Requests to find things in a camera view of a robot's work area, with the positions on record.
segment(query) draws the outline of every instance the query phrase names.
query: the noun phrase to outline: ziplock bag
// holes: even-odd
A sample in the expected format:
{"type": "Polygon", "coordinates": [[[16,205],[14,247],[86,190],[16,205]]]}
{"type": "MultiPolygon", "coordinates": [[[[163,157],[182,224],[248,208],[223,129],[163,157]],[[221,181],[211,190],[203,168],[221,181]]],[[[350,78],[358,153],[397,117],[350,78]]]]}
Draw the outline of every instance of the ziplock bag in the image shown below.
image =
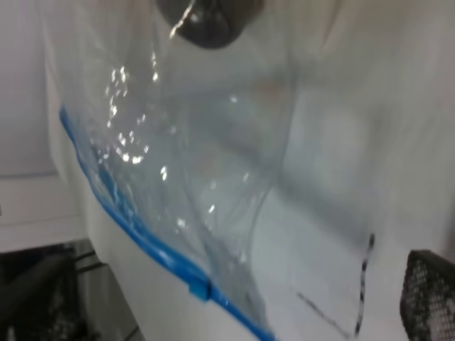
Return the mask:
{"type": "Polygon", "coordinates": [[[293,62],[287,2],[172,3],[41,3],[62,122],[95,196],[262,340],[314,318],[357,336],[380,115],[316,82],[311,58],[293,62]]]}

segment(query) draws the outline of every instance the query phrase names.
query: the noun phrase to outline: black wire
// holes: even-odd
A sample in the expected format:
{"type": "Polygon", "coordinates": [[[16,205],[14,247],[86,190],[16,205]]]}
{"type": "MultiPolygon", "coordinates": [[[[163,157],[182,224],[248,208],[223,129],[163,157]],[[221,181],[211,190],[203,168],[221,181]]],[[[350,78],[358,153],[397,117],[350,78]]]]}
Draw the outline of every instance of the black wire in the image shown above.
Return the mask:
{"type": "Polygon", "coordinates": [[[76,272],[78,274],[83,274],[85,272],[88,272],[88,271],[91,271],[91,270],[95,270],[95,269],[101,268],[101,267],[106,266],[106,265],[107,264],[105,264],[105,263],[99,262],[99,263],[95,263],[95,264],[92,264],[92,265],[84,266],[84,267],[78,269],[76,272]]]}
{"type": "Polygon", "coordinates": [[[139,332],[139,326],[138,325],[127,335],[127,337],[125,338],[124,341],[130,341],[133,338],[133,336],[136,335],[137,332],[139,332]]]}
{"type": "Polygon", "coordinates": [[[87,257],[91,257],[91,256],[94,256],[96,253],[95,251],[90,251],[90,252],[87,252],[86,254],[81,254],[80,256],[77,256],[73,259],[74,262],[76,261],[81,261],[87,257]]]}

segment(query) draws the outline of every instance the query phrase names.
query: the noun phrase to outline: white wall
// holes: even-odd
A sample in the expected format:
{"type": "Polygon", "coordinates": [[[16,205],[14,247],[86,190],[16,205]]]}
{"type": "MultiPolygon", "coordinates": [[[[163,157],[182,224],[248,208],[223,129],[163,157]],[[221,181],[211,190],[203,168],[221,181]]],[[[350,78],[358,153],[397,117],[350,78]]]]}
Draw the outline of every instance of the white wall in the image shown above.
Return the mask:
{"type": "Polygon", "coordinates": [[[0,177],[53,171],[36,5],[34,0],[0,1],[0,177]]]}

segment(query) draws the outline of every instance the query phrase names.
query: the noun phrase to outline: black cable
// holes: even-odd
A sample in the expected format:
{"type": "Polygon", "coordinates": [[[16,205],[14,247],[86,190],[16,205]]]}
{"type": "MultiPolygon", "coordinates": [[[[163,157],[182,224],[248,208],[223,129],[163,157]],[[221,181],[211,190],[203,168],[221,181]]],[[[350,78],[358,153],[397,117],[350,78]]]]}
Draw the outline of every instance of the black cable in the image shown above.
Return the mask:
{"type": "Polygon", "coordinates": [[[91,257],[91,256],[94,256],[96,253],[95,251],[90,251],[90,252],[87,252],[86,254],[81,254],[80,256],[77,256],[73,259],[74,262],[76,261],[81,261],[85,258],[88,258],[88,257],[91,257]]]}
{"type": "Polygon", "coordinates": [[[136,335],[137,332],[139,332],[139,326],[138,325],[127,335],[127,337],[125,338],[124,341],[130,341],[133,338],[133,336],[136,335]]]}
{"type": "Polygon", "coordinates": [[[91,270],[95,270],[95,269],[101,268],[101,267],[106,266],[106,265],[107,264],[105,264],[105,263],[99,262],[99,263],[95,263],[95,264],[92,264],[92,265],[84,266],[84,267],[78,269],[76,272],[78,274],[83,274],[85,272],[88,272],[88,271],[91,271],[91,270]]]}

